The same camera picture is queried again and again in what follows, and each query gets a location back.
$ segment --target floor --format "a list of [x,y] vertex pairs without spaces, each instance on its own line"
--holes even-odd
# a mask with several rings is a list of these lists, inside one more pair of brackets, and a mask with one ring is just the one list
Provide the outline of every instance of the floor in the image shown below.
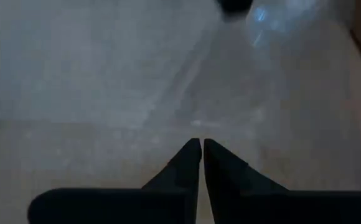
[[[361,190],[353,1],[0,0],[0,223],[56,187],[140,187],[214,138],[289,189]],[[211,223],[201,185],[198,223]]]

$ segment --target tiled floor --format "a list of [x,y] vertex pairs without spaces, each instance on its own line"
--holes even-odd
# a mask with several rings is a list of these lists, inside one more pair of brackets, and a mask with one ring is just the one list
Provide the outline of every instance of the tiled floor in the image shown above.
[[196,137],[290,189],[361,189],[352,2],[0,0],[0,223],[51,188],[140,187]]

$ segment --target dark object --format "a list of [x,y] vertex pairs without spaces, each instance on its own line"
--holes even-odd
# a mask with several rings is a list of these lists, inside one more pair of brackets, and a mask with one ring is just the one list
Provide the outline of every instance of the dark object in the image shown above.
[[245,16],[253,0],[217,0],[226,17]]
[[[141,189],[51,190],[32,201],[29,222],[195,223],[201,156],[191,139]],[[211,139],[204,164],[216,224],[361,223],[361,192],[289,191]]]

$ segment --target white floor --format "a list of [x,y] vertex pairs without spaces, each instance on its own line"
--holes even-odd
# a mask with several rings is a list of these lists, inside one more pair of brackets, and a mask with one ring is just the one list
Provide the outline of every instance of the white floor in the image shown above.
[[0,223],[51,188],[140,187],[190,138],[290,189],[361,190],[352,3],[224,22],[211,0],[0,0]]

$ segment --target glossy floor surface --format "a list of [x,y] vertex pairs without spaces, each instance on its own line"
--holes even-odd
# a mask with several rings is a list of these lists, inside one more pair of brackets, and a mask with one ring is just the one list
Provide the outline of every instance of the glossy floor surface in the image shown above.
[[[289,189],[361,190],[353,1],[0,0],[0,223],[56,187],[140,187],[214,138]],[[199,223],[211,223],[200,186]]]

